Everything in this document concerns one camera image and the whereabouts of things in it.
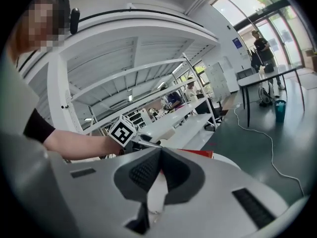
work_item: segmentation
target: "backpack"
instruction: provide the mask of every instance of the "backpack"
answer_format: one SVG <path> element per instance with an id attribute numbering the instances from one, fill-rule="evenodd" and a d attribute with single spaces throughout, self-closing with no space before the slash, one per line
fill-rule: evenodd
<path id="1" fill-rule="evenodd" d="M 260 106 L 266 107 L 268 105 L 272 105 L 274 101 L 274 93 L 273 93 L 273 86 L 271 83 L 268 83 L 269 93 L 262 87 L 259 86 L 259 98 L 260 98 Z"/>

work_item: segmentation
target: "table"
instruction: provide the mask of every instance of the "table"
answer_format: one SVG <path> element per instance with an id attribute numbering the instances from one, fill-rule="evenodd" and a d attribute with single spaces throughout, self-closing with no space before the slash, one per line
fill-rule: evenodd
<path id="1" fill-rule="evenodd" d="M 180 123 L 184 117 L 198 107 L 201 103 L 206 101 L 206 98 L 198 99 L 197 101 L 185 104 L 183 107 L 177 109 L 175 112 L 168 113 L 162 116 L 155 122 L 143 127 L 139 132 L 152 137 L 150 142 L 157 142 L 162 135 L 173 128 L 174 125 Z"/>
<path id="2" fill-rule="evenodd" d="M 256 74 L 250 75 L 248 77 L 244 77 L 242 79 L 238 80 L 238 84 L 239 86 L 241 86 L 241 90 L 242 90 L 242 99 L 243 99 L 243 109 L 245 109 L 245 99 L 244 99 L 244 90 L 246 90 L 246 98 L 247 98 L 247 111 L 248 111 L 248 127 L 250 125 L 250 99 L 249 99 L 249 91 L 248 91 L 248 87 L 255 85 L 255 84 L 259 84 L 262 83 L 264 81 L 268 81 L 272 78 L 275 78 L 277 76 L 282 76 L 283 81 L 284 81 L 284 85 L 285 85 L 285 91 L 286 91 L 286 97 L 287 97 L 287 89 L 286 89 L 286 84 L 285 84 L 285 78 L 284 75 L 288 74 L 290 72 L 295 72 L 298 83 L 300 85 L 300 90 L 301 90 L 301 95 L 302 95 L 302 102 L 303 102 L 303 108 L 305 111 L 305 102 L 304 102 L 304 95 L 303 95 L 303 90 L 302 90 L 302 85 L 301 85 L 301 81 L 299 80 L 299 76 L 297 73 L 297 70 L 302 68 L 302 66 L 292 66 L 292 65 L 280 65 L 277 67 L 274 67 L 274 72 L 270 72 L 270 73 L 262 73 L 262 72 L 258 72 Z"/>
<path id="3" fill-rule="evenodd" d="M 204 127 L 211 114 L 190 116 L 162 146 L 183 149 L 184 146 Z"/>

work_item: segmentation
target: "white workbench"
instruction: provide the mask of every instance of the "white workbench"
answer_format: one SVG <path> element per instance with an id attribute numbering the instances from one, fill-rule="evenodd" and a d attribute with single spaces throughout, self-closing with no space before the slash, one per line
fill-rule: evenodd
<path id="1" fill-rule="evenodd" d="M 211 118 L 211 114 L 190 116 L 181 126 L 177 127 L 175 134 L 167 141 L 162 141 L 161 146 L 184 149 L 184 146 L 204 127 Z"/>
<path id="2" fill-rule="evenodd" d="M 141 134 L 146 134 L 148 136 L 151 136 L 152 137 L 151 142 L 157 142 L 158 140 L 160 140 L 161 136 L 163 136 L 169 130 L 171 130 L 174 125 L 180 123 L 187 114 L 193 111 L 196 107 L 198 107 L 204 101 L 206 101 L 206 99 L 202 98 L 202 99 L 198 99 L 195 102 L 190 102 L 188 104 L 185 104 L 183 107 L 179 108 L 175 112 L 168 113 L 164 115 L 163 117 L 161 117 L 160 119 L 156 120 L 155 122 L 142 128 L 139 132 Z"/>

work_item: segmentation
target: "black sleeve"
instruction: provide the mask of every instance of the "black sleeve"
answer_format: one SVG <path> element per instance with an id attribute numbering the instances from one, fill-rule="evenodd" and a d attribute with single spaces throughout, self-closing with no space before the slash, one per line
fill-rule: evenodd
<path id="1" fill-rule="evenodd" d="M 182 99 L 180 98 L 178 93 L 174 92 L 174 95 L 175 95 L 175 97 L 174 97 L 175 100 L 182 102 Z"/>
<path id="2" fill-rule="evenodd" d="M 23 134 L 43 143 L 54 130 L 55 128 L 45 121 L 37 110 L 34 109 Z"/>
<path id="3" fill-rule="evenodd" d="M 262 43 L 266 45 L 268 43 L 268 41 L 266 39 L 262 38 Z"/>

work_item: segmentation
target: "black and white marker cube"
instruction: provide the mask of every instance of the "black and white marker cube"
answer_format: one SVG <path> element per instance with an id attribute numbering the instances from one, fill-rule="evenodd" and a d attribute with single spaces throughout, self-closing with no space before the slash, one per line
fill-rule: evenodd
<path id="1" fill-rule="evenodd" d="M 120 115 L 117 121 L 112 124 L 109 136 L 124 147 L 136 133 L 137 130 L 133 123 L 123 115 Z"/>

